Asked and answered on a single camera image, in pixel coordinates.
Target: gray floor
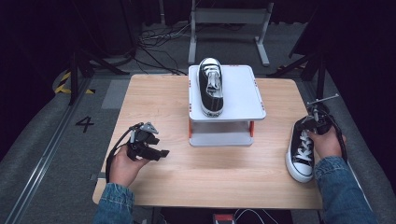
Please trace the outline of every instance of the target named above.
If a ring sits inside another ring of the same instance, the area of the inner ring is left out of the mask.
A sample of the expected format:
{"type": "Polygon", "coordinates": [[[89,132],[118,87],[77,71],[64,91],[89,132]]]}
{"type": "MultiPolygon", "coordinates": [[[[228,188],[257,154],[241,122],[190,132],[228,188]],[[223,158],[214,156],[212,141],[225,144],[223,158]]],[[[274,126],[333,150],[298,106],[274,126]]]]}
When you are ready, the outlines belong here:
{"type": "MultiPolygon", "coordinates": [[[[205,28],[198,33],[196,63],[205,57],[215,57],[222,64],[248,64],[256,76],[275,72],[280,65],[286,65],[298,59],[298,55],[288,57],[297,38],[304,29],[301,24],[270,25],[264,39],[271,65],[263,67],[253,37],[260,31],[258,26],[245,26],[238,31],[219,27],[205,28]]],[[[153,50],[166,51],[173,60],[163,52],[150,53],[167,67],[176,68],[187,73],[190,38],[189,33],[173,39],[153,50]]],[[[155,64],[147,53],[139,50],[136,54],[139,61],[155,64]]],[[[143,64],[140,67],[131,61],[120,67],[131,74],[168,73],[163,69],[152,68],[143,64]]],[[[284,78],[292,78],[300,90],[305,102],[315,99],[316,81],[302,82],[299,71],[292,71],[284,78]]],[[[53,134],[59,131],[67,111],[70,120],[63,134],[58,136],[59,144],[54,147],[56,153],[50,160],[44,177],[38,180],[37,188],[31,198],[24,203],[24,209],[16,223],[90,223],[96,205],[92,202],[95,182],[90,180],[97,174],[104,161],[107,147],[113,132],[121,100],[124,97],[129,76],[115,76],[106,70],[98,70],[95,76],[86,80],[89,89],[95,94],[82,94],[78,103],[68,106],[69,95],[58,93],[21,133],[7,156],[0,163],[0,223],[4,223],[12,212],[23,188],[29,181],[31,173],[49,147],[53,134]],[[94,125],[83,132],[83,127],[76,123],[91,117],[94,125]]],[[[330,76],[326,76],[325,96],[337,93],[330,76]]],[[[361,138],[353,119],[339,97],[330,100],[328,106],[335,116],[344,134],[347,136],[347,148],[350,165],[361,183],[369,204],[375,211],[379,223],[394,223],[396,220],[396,199],[387,178],[371,155],[369,148],[361,138]]],[[[138,207],[136,221],[150,221],[150,207],[138,207]]],[[[292,211],[294,223],[318,223],[316,211],[292,211]]]]}

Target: sleeve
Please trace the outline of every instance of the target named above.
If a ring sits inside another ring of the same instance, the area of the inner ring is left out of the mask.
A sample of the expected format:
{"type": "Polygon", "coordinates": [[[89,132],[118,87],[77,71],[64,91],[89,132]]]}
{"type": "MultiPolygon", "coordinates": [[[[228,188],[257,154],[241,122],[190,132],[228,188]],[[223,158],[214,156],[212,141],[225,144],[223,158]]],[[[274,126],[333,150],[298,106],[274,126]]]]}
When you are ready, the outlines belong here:
{"type": "Polygon", "coordinates": [[[325,223],[377,223],[373,211],[347,164],[328,157],[315,166],[325,223]]]}
{"type": "Polygon", "coordinates": [[[134,194],[129,189],[114,183],[107,183],[93,218],[93,223],[131,224],[134,222],[133,206],[134,194]]]}

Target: white platform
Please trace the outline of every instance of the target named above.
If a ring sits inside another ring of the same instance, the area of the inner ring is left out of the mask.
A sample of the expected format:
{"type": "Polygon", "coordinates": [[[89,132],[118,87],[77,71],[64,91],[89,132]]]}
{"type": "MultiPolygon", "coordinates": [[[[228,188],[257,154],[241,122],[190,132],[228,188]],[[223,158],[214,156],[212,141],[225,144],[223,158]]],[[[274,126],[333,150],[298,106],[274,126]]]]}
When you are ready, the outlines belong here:
{"type": "Polygon", "coordinates": [[[207,117],[201,108],[198,65],[189,68],[190,143],[196,147],[250,146],[250,122],[266,116],[264,103],[248,65],[222,65],[223,112],[207,117]]]}

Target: hand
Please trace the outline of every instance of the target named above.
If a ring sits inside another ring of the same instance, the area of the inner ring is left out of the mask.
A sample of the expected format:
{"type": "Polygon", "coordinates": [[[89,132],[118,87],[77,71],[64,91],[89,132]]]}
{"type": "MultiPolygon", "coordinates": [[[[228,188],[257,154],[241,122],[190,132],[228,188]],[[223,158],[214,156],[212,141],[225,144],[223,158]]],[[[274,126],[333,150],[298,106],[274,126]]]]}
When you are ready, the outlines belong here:
{"type": "Polygon", "coordinates": [[[340,143],[333,126],[323,135],[308,132],[308,136],[314,141],[315,151],[321,159],[330,156],[342,157],[340,143]]]}
{"type": "Polygon", "coordinates": [[[128,147],[122,146],[111,162],[109,182],[128,188],[137,177],[139,170],[146,165],[149,160],[131,160],[127,156],[128,147]]]}

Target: person's left hand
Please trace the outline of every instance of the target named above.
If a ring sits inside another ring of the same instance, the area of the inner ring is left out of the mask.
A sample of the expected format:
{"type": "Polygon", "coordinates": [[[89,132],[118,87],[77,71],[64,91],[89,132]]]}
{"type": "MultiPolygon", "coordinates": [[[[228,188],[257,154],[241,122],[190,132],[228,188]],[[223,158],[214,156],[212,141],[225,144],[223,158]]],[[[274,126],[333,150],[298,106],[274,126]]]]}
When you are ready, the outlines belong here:
{"type": "Polygon", "coordinates": [[[131,160],[127,155],[128,147],[122,146],[111,162],[109,183],[115,183],[128,188],[136,179],[139,170],[146,165],[149,160],[131,160]]]}

